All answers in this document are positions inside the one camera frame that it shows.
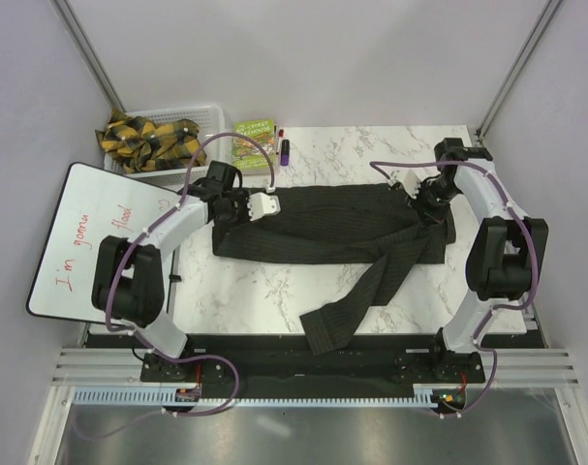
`white laundry basket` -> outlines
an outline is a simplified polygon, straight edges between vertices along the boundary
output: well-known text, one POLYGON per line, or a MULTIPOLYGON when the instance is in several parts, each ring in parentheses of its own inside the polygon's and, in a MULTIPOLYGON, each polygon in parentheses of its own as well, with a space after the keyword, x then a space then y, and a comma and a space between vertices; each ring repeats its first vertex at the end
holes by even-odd
MULTIPOLYGON (((171 123, 177 119, 191 119, 201 127, 199 131, 199 142, 203 142, 207 138, 225 131, 225 115, 223 110, 217 106, 150 109, 147 111, 132 111, 127 114, 129 116, 145 116, 157 124, 171 123)), ((212 160, 230 162, 231 142, 226 139, 217 139, 206 147, 205 155, 207 156, 207 165, 212 160)), ((104 169, 162 187, 183 184, 184 175, 186 174, 185 168, 126 174, 121 165, 116 163, 108 154, 105 155, 104 169)), ((207 166, 194 167, 190 173, 190 181, 193 182, 200 177, 205 177, 206 173, 207 166)))

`green book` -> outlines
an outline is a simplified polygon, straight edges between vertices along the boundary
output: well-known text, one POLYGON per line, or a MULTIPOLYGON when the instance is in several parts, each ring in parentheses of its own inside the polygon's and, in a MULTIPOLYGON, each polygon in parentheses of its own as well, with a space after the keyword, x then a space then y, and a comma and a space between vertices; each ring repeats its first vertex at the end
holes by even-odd
MULTIPOLYGON (((276 132, 273 119, 256 119, 236 123, 233 129, 239 134, 248 136, 256 141, 267 152, 276 167, 276 132)), ((264 155, 248 140, 234 138, 232 142, 233 165, 245 174, 264 174, 269 172, 269 166, 264 155)))

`yellow and black plaid fabric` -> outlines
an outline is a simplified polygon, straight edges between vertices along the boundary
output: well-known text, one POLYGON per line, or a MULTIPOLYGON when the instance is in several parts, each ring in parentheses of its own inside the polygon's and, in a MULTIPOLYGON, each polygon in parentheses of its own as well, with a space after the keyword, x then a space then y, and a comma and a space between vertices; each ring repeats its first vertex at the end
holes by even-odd
MULTIPOLYGON (((157 125, 143 116, 114 109, 107 128, 96 131, 98 142, 125 172, 186 168, 199 148, 199 125, 190 119, 157 125)), ((205 153, 195 166, 205 165, 205 153)))

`black garment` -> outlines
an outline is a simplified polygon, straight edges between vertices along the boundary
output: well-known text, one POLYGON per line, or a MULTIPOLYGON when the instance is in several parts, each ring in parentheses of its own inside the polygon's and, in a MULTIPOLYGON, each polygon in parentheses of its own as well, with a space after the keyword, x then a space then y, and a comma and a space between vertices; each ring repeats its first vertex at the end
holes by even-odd
POLYGON ((281 212, 216 224, 214 255, 272 264, 372 264, 342 299, 300 317, 314 354, 345 347, 371 305, 387 305, 414 264, 441 264, 452 216, 424 227, 386 184, 277 189, 281 212))

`white marble table top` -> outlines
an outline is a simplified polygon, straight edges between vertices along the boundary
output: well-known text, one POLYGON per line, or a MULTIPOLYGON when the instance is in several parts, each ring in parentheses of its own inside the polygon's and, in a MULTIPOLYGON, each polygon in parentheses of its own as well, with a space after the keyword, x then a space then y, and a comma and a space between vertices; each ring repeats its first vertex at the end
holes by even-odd
MULTIPOLYGON (((286 128, 290 165, 279 167, 279 187, 379 183, 372 160, 433 161, 433 146, 445 137, 469 144, 464 126, 286 128)), ((419 174, 433 173, 433 169, 419 174)), ((244 185, 264 185, 247 176, 244 185)), ((415 265, 386 307, 371 307, 357 330, 368 333, 435 333, 446 325, 466 294, 464 266, 478 230, 463 196, 452 202, 456 242, 444 264, 415 265)), ((187 333, 302 334, 299 316, 337 300, 352 288, 367 264, 283 265, 214 257, 211 224, 181 246, 175 284, 175 323, 187 333)), ((519 312, 505 312, 490 332, 526 331, 519 312)))

